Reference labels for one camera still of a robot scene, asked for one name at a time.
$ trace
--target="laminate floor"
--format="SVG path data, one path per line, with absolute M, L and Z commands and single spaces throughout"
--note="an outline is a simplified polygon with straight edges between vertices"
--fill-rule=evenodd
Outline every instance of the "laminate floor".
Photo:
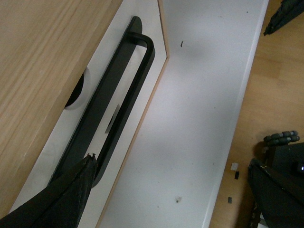
M 262 33 L 280 2 L 269 1 Z M 297 130 L 304 138 L 303 37 L 304 14 L 274 34 L 260 36 L 210 228 L 248 227 L 254 199 L 247 168 L 262 155 L 264 136 Z M 238 180 L 230 169 L 233 162 L 239 163 Z

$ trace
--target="small debris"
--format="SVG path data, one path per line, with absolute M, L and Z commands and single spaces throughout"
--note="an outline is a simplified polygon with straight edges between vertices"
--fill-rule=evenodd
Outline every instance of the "small debris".
M 236 171 L 238 169 L 238 163 L 232 163 L 231 170 Z
M 238 180 L 239 177 L 239 171 L 236 171 L 236 174 L 234 175 L 234 179 Z
M 175 201 L 176 201 L 176 203 L 180 202 L 181 201 L 181 196 L 175 197 Z

